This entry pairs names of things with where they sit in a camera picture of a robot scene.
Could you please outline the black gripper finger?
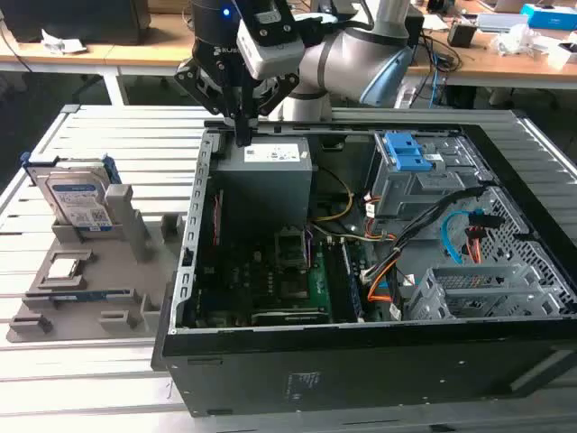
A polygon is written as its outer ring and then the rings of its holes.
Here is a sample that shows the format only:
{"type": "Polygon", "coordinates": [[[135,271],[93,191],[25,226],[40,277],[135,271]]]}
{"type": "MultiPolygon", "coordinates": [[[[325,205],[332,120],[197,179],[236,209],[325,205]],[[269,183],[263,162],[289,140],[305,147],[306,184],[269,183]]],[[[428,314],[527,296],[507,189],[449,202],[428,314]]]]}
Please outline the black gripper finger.
{"type": "Polygon", "coordinates": [[[245,79],[245,145],[252,140],[260,115],[269,115],[299,84],[297,73],[257,80],[250,75],[245,79]]]}
{"type": "Polygon", "coordinates": [[[246,118],[242,112],[242,89],[234,85],[234,73],[226,60],[203,67],[189,58],[179,64],[177,83],[207,111],[222,115],[234,128],[237,146],[246,145],[246,118]]]}

